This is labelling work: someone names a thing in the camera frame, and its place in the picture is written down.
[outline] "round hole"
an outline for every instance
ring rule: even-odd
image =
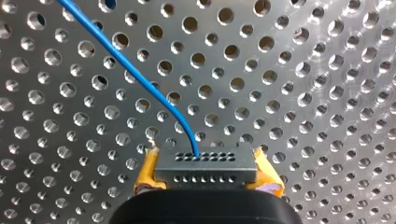
[[[108,81],[106,77],[94,76],[92,78],[92,86],[97,91],[103,91],[108,87]]]
[[[254,4],[253,11],[257,16],[266,15],[271,9],[271,3],[268,0],[259,0]]]
[[[232,61],[232,60],[236,59],[238,56],[239,56],[239,48],[237,46],[230,45],[230,46],[227,46],[227,48],[225,48],[224,57],[228,61]]]
[[[8,39],[12,34],[11,27],[4,23],[3,21],[0,21],[0,38],[2,39]]]
[[[99,8],[106,13],[112,12],[116,8],[116,5],[116,0],[99,0]]]
[[[250,35],[253,34],[253,25],[245,24],[241,27],[241,31],[239,33],[242,37],[248,38]]]
[[[361,83],[361,91],[364,93],[368,93],[373,90],[375,87],[375,82],[372,79],[365,79]]]
[[[308,37],[309,37],[308,30],[301,27],[298,28],[296,31],[294,31],[293,41],[298,45],[302,45],[303,43],[306,42],[306,40],[308,40]]]
[[[181,51],[183,51],[184,46],[181,42],[173,42],[171,46],[171,50],[174,54],[179,54]]]
[[[10,112],[14,110],[14,103],[6,97],[0,97],[0,110],[3,112]]]
[[[249,115],[249,111],[245,107],[240,107],[235,110],[235,118],[239,120],[246,119]]]
[[[266,53],[274,47],[274,44],[275,44],[275,40],[272,37],[265,36],[261,38],[259,41],[259,50]]]
[[[137,23],[137,14],[134,12],[128,12],[125,14],[125,22],[129,26],[133,26]]]
[[[327,29],[329,35],[338,36],[344,30],[344,23],[342,21],[332,21],[329,24],[329,28]]]
[[[249,100],[251,102],[257,102],[260,100],[260,98],[262,98],[262,93],[260,91],[252,91],[249,94]]]
[[[159,25],[152,25],[148,28],[148,39],[157,42],[163,38],[163,28]]]
[[[44,60],[51,66],[58,66],[62,62],[62,55],[56,49],[48,49],[44,53]]]
[[[179,82],[180,82],[181,86],[188,87],[192,83],[192,77],[186,76],[186,75],[185,76],[181,76]]]
[[[123,33],[116,33],[112,38],[113,45],[116,49],[125,49],[129,46],[129,38]]]
[[[28,97],[32,105],[42,105],[45,102],[44,94],[41,91],[29,91]]]
[[[359,168],[364,169],[370,165],[370,160],[368,158],[363,158],[359,160]]]
[[[312,178],[314,178],[316,175],[315,171],[313,170],[307,170],[303,173],[303,178],[304,180],[311,180]]]
[[[248,72],[253,72],[258,66],[258,62],[255,59],[250,59],[245,62],[245,70]]]
[[[198,20],[194,17],[187,17],[183,20],[182,28],[184,32],[190,35],[198,29]]]
[[[277,140],[277,139],[279,139],[280,137],[282,137],[282,135],[283,135],[283,130],[280,129],[280,128],[273,128],[273,129],[271,129],[271,131],[269,132],[269,135],[270,135],[270,138],[271,138],[272,140]]]
[[[325,75],[317,76],[314,79],[314,87],[317,89],[321,89],[326,84],[326,82],[327,82],[327,76]]]
[[[44,30],[46,27],[46,19],[37,12],[31,12],[27,16],[27,24],[33,30]]]
[[[52,110],[55,114],[62,115],[64,113],[64,105],[55,103],[52,106]]]
[[[306,0],[290,0],[290,3],[292,6],[299,8],[305,4],[305,1]]]
[[[363,26],[367,29],[373,29],[378,23],[379,15],[376,12],[369,12],[363,18]]]
[[[189,115],[194,116],[199,112],[199,106],[198,105],[189,105],[187,107],[187,111]]]
[[[30,136],[30,132],[22,126],[14,128],[14,135],[19,139],[27,139]]]
[[[215,114],[208,114],[205,116],[205,125],[207,127],[213,127],[217,124],[219,118]]]
[[[261,129],[265,125],[265,120],[264,119],[256,119],[253,122],[253,126],[255,129]]]
[[[220,98],[218,101],[219,108],[225,109],[231,103],[231,100],[228,98]]]
[[[275,27],[279,30],[284,29],[289,24],[289,18],[287,16],[280,16],[276,19]]]
[[[140,99],[136,101],[135,107],[138,112],[146,113],[150,108],[150,103],[146,99]]]
[[[18,10],[18,6],[15,3],[10,2],[9,0],[3,1],[1,8],[3,9],[3,11],[9,14],[15,14]]]
[[[82,76],[82,67],[81,67],[81,65],[76,64],[76,63],[72,64],[70,66],[70,74],[73,77],[81,77]]]
[[[322,166],[322,165],[326,164],[327,161],[329,161],[329,159],[327,159],[327,157],[319,157],[319,159],[318,159],[318,165]]]
[[[315,7],[314,10],[312,10],[312,17],[315,20],[320,20],[324,16],[324,9],[323,7]]]
[[[181,100],[180,94],[177,92],[170,92],[167,96],[166,99],[169,101],[171,105],[178,105],[178,102]]]
[[[309,133],[314,128],[314,125],[310,121],[303,121],[300,124],[300,133]]]
[[[335,140],[330,144],[330,150],[332,152],[337,152],[339,150],[341,150],[344,146],[344,143],[341,142],[340,140]]]
[[[274,156],[272,158],[274,163],[281,163],[285,159],[286,159],[286,156],[282,152],[277,152],[276,154],[274,154]]]
[[[371,108],[363,108],[363,110],[361,111],[360,117],[361,120],[367,120],[370,119],[374,114],[373,109]]]
[[[24,50],[32,51],[35,49],[35,41],[29,37],[23,37],[21,39],[21,47]]]
[[[128,159],[128,160],[125,162],[125,165],[126,165],[126,167],[127,167],[129,170],[134,170],[134,169],[137,168],[138,161],[137,161],[136,159],[131,158],[131,159]]]
[[[370,63],[377,54],[377,50],[375,48],[367,48],[363,51],[363,53],[361,54],[361,59],[365,62],[365,63]]]
[[[312,102],[312,96],[307,92],[300,94],[299,97],[297,98],[297,103],[301,107],[306,107],[309,104],[311,104],[311,102]]]
[[[314,48],[313,48],[313,55],[314,56],[320,56],[323,52],[324,52],[324,50],[326,49],[326,44],[324,44],[324,43],[317,43],[315,46],[314,46]]]
[[[248,143],[252,143],[253,142],[253,136],[251,136],[248,133],[244,133],[242,134],[242,136],[239,137],[239,142],[248,142]]]
[[[107,56],[103,59],[103,66],[107,69],[113,69],[116,67],[116,60]]]
[[[294,89],[293,83],[288,82],[285,85],[283,85],[281,89],[282,89],[282,94],[289,95]]]
[[[268,70],[265,71],[264,74],[262,75],[262,82],[265,85],[271,85],[273,84],[277,79],[277,73],[273,70]]]
[[[311,71],[309,63],[298,63],[295,69],[297,77],[305,77]]]
[[[359,7],[361,6],[360,0],[350,0],[347,4],[347,12],[348,13],[355,13],[358,11]]]
[[[233,11],[228,7],[223,8],[219,12],[218,19],[221,25],[228,25],[233,21]]]
[[[231,80],[230,83],[230,89],[234,92],[239,92],[245,87],[245,81],[244,79],[240,77],[236,77],[233,80]]]
[[[99,21],[93,21],[93,24],[98,28],[100,31],[103,30],[103,24]]]
[[[211,3],[212,3],[211,0],[198,0],[197,1],[197,5],[201,9],[205,9],[205,8],[209,7]]]
[[[340,86],[334,86],[330,89],[330,99],[332,100],[338,100],[339,98],[341,98],[344,94],[344,89]]]
[[[69,11],[67,11],[66,8],[64,8],[64,7],[62,8],[62,15],[64,16],[64,18],[67,21],[75,21],[76,20],[74,18],[74,16]]]
[[[332,70],[339,69],[344,64],[344,57],[341,55],[335,54],[329,60],[329,67]]]
[[[301,150],[301,156],[303,158],[310,158],[312,155],[314,155],[315,150],[312,147],[304,147]]]
[[[384,61],[379,65],[379,73],[387,73],[392,67],[392,64],[388,61]]]
[[[77,126],[86,126],[90,122],[88,115],[78,112],[73,116],[73,121]]]
[[[119,133],[116,135],[116,143],[120,147],[125,147],[131,143],[131,137],[127,133]]]
[[[213,46],[213,45],[217,44],[218,41],[219,41],[219,37],[218,37],[218,35],[215,34],[215,33],[208,34],[208,35],[206,36],[206,38],[205,38],[205,43],[206,43],[208,46]]]
[[[128,118],[126,123],[127,123],[128,128],[130,128],[130,129],[135,129],[139,125],[139,121],[134,118]]]
[[[76,87],[69,82],[62,83],[59,88],[59,91],[60,91],[61,95],[66,98],[75,96],[76,92],[77,92]]]
[[[206,139],[206,134],[205,133],[196,133],[195,134],[195,140],[197,142],[202,142]]]
[[[78,53],[83,58],[91,58],[95,54],[95,46],[90,41],[81,41],[78,44]]]
[[[202,53],[194,53],[191,56],[191,65],[194,68],[200,68],[201,66],[203,66],[205,64],[205,56]]]
[[[120,110],[114,105],[108,105],[105,108],[105,116],[107,119],[117,119],[120,116]]]
[[[29,63],[23,58],[13,58],[11,68],[15,73],[25,74],[29,71]]]
[[[93,96],[86,96],[84,98],[84,105],[87,107],[94,107],[95,106],[95,98]]]
[[[280,103],[276,100],[272,100],[267,103],[267,106],[265,107],[266,111],[269,114],[274,114],[276,111],[278,111],[280,108]]]
[[[171,17],[175,13],[174,6],[172,4],[164,4],[161,8],[161,14],[165,18]]]
[[[385,28],[381,33],[381,40],[388,41],[391,40],[394,35],[394,30],[392,28]]]
[[[69,33],[63,29],[57,29],[55,31],[55,39],[60,43],[66,43],[69,40]]]
[[[207,85],[204,85],[202,87],[199,88],[198,90],[198,95],[199,97],[201,97],[202,99],[207,99],[209,96],[212,95],[212,88],[210,88]]]
[[[225,135],[231,135],[235,132],[235,127],[232,125],[227,125],[224,127],[223,131]]]
[[[355,49],[359,45],[359,37],[356,35],[350,36],[346,41],[346,47],[348,49]]]
[[[20,83],[16,80],[7,80],[6,89],[8,91],[18,91],[20,89]]]
[[[168,61],[161,61],[158,63],[157,68],[158,68],[158,73],[161,76],[166,77],[172,72],[173,65]]]
[[[281,52],[278,61],[282,64],[288,63],[291,59],[291,53],[289,51]]]

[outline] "blue cable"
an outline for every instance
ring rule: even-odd
[[[161,102],[178,120],[178,122],[183,127],[187,136],[190,139],[192,152],[195,156],[199,156],[198,143],[195,140],[194,133],[189,126],[189,123],[184,119],[184,117],[178,112],[178,110],[169,104],[166,98],[157,90],[151,83],[135,68],[125,56],[119,52],[107,39],[107,37],[91,22],[91,20],[70,0],[58,0],[59,3],[69,11],[80,23],[83,25],[102,45],[105,47],[114,58],[119,61],[119,63],[131,74],[137,81],[158,101]]]

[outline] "perforated metal panel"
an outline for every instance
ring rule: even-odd
[[[201,146],[262,146],[304,223],[394,223],[392,0],[76,0]],[[55,0],[0,11],[0,223],[107,223],[176,120]]]

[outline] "gray connector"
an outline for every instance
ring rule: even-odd
[[[154,177],[169,189],[241,189],[256,179],[256,163],[250,144],[238,147],[201,147],[200,157],[185,148],[165,145]]]

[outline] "yellow tape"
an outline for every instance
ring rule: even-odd
[[[283,196],[283,191],[285,190],[285,185],[283,181],[280,179],[274,167],[267,160],[261,148],[258,148],[254,152],[254,158],[257,165],[257,175],[256,182],[246,184],[247,189],[256,189],[257,187],[263,184],[278,184],[281,186],[281,189],[274,190],[274,194],[277,197]]]
[[[165,183],[154,180],[154,168],[159,152],[160,150],[157,147],[154,147],[148,152],[139,177],[136,182],[134,182],[134,194],[137,193],[137,187],[142,184],[149,185],[156,189],[166,189]]]

